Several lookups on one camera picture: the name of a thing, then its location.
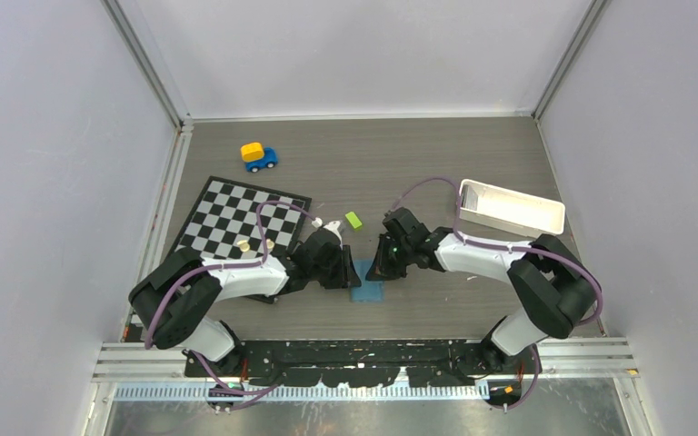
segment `green block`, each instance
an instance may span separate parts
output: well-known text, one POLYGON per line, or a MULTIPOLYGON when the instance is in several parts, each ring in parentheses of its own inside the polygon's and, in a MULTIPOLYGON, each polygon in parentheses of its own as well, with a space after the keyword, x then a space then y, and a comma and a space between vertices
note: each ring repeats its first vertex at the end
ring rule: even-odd
POLYGON ((358 231, 363 228, 363 222, 360 221, 360 218, 357 217, 357 214, 354 212, 349 212, 346 214, 346 221, 349 222, 349 224, 355 231, 358 231))

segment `rectangular container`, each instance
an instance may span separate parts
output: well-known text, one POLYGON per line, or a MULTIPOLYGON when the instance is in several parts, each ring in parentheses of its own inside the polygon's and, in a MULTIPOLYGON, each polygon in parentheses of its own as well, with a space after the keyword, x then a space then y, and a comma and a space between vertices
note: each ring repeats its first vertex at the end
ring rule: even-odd
POLYGON ((563 233, 563 203, 469 179, 462 180, 459 192, 463 220, 532 238, 563 233))

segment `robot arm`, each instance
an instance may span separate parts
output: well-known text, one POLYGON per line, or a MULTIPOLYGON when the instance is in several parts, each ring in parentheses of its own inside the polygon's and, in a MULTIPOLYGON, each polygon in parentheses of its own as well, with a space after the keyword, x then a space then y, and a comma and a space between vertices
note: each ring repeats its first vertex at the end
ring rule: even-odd
POLYGON ((274 251, 254 267, 241 267, 250 260, 206 259, 190 248, 178 250, 138 283, 129 301, 148 327, 173 283, 189 271, 210 267, 189 279, 184 292, 173 295, 157 321, 153 339, 159 349, 182 345, 219 362, 239 341, 225 323, 205 316, 215 302, 251 295, 283 295, 301 291, 311 281, 325 289, 360 285, 350 247, 342 244, 339 227, 339 222, 330 222, 292 251, 274 251))
POLYGON ((523 247, 538 248, 579 264, 552 235, 519 243, 470 238, 508 247, 507 251, 480 248, 464 243, 449 228, 430 232, 405 208, 387 214, 384 227, 387 233, 380 236, 367 280, 399 279, 405 277, 407 265, 416 264, 443 273, 478 274, 514 287, 523 308, 500 320, 481 342, 480 358, 488 370, 500 370, 509 357, 547 336, 567 338, 595 301, 594 289, 578 273, 523 251, 523 247))

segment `chessboard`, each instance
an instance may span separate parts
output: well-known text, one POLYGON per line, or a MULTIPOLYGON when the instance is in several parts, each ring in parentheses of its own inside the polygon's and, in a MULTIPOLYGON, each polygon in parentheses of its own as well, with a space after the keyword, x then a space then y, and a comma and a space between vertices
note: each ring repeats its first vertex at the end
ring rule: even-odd
MULTIPOLYGON (((175 238, 171 251, 192 247, 203 257, 214 259, 262 256, 265 242, 255 225, 255 209, 269 200, 291 203, 306 211, 312 202, 311 198, 302 195, 211 176, 175 238), (245 252, 239 246, 241 241, 247 241, 249 246, 245 252)), ((294 248, 304 219, 302 214, 283 205, 267 204, 261 210, 265 239, 273 241, 275 249, 294 248)))

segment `blue cloth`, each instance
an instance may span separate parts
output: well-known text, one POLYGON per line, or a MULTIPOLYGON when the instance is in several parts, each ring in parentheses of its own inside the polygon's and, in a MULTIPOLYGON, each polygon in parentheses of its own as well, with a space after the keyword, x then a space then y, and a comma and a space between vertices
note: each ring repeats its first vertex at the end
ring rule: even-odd
POLYGON ((363 284, 359 288, 352 288, 352 302, 382 302, 384 300, 384 282, 368 282, 365 279, 371 265, 373 265, 373 260, 354 261, 354 269, 363 284))

